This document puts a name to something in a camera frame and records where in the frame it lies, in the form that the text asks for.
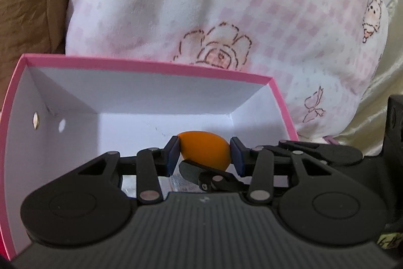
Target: shiny cream cloth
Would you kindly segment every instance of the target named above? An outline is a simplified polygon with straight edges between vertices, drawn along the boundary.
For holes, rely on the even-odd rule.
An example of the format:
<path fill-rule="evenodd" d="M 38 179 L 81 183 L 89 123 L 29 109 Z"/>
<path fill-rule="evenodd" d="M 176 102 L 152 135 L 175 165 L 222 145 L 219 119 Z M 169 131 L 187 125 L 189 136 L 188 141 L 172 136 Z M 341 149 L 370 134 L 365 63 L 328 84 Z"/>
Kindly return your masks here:
<path fill-rule="evenodd" d="M 403 0 L 388 5 L 389 34 L 375 76 L 348 127 L 335 137 L 339 143 L 359 148 L 365 155 L 382 149 L 388 97 L 403 94 Z"/>

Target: orange ball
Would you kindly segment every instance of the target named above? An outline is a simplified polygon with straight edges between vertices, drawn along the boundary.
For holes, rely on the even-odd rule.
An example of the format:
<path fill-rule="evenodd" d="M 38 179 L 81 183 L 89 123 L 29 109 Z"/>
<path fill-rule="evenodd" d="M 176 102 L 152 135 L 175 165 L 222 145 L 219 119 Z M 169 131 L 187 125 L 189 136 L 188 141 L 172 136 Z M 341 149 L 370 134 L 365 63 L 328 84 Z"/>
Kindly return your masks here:
<path fill-rule="evenodd" d="M 230 165 L 229 144 L 221 136 L 205 131 L 186 131 L 178 137 L 185 160 L 223 171 Z"/>

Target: yellow tape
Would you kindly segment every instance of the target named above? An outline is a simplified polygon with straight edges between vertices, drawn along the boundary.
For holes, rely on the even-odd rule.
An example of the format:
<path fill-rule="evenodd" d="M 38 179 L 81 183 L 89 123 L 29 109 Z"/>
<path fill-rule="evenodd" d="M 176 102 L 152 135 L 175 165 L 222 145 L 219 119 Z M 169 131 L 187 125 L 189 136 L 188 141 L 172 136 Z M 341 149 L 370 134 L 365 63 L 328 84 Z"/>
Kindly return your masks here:
<path fill-rule="evenodd" d="M 378 240 L 378 245 L 384 250 L 396 248 L 403 240 L 403 233 L 391 233 L 381 235 Z"/>

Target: box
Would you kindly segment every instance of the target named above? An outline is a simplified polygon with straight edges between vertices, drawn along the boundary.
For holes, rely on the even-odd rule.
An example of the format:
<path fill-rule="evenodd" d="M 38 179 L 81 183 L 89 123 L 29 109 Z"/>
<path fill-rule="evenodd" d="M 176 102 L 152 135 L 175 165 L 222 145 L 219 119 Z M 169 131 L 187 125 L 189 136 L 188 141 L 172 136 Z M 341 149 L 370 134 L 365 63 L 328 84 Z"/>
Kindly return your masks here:
<path fill-rule="evenodd" d="M 273 78 L 123 59 L 21 57 L 0 119 L 0 229 L 9 258 L 29 244 L 20 206 L 33 190 L 117 150 L 135 155 L 201 130 L 247 147 L 297 140 Z"/>

